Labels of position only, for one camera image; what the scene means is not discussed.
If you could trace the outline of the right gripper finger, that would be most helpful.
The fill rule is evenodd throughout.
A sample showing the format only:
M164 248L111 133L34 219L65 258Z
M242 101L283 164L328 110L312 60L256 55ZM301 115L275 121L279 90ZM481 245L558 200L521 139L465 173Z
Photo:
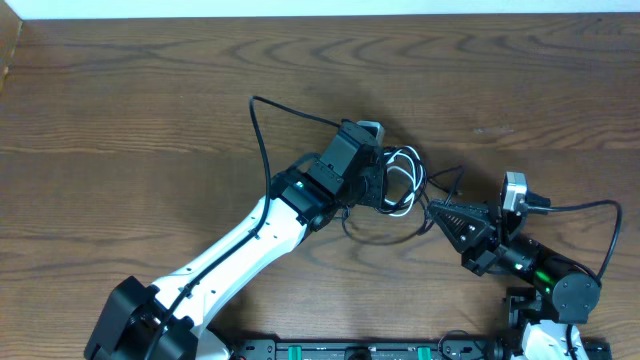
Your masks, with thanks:
M435 209L431 217L458 253L490 238L493 225L486 211Z
M489 214L489 207L486 204L446 202L440 199L432 200L427 209L430 214L441 212L462 213L471 216L485 216Z

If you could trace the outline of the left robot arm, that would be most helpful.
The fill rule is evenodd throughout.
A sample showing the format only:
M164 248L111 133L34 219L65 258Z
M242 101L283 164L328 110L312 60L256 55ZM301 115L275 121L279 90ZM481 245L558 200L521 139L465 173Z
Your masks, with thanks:
M109 295L85 358L230 358L208 328L225 304L339 210L382 204L383 137L378 122L343 121L323 154L276 174L249 215L201 255L149 286L125 279Z

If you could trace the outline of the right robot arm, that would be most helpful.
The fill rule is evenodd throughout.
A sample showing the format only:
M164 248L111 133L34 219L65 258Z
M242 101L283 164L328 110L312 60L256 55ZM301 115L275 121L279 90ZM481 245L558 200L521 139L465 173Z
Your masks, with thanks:
M608 262L594 272L523 233L531 214L590 206L553 207L537 195L503 199L499 205L430 203L431 219L461 255L464 268L477 276L499 269L527 283L507 290L507 326L487 344L485 358L587 359L610 354L608 349L587 350L577 329L599 302Z

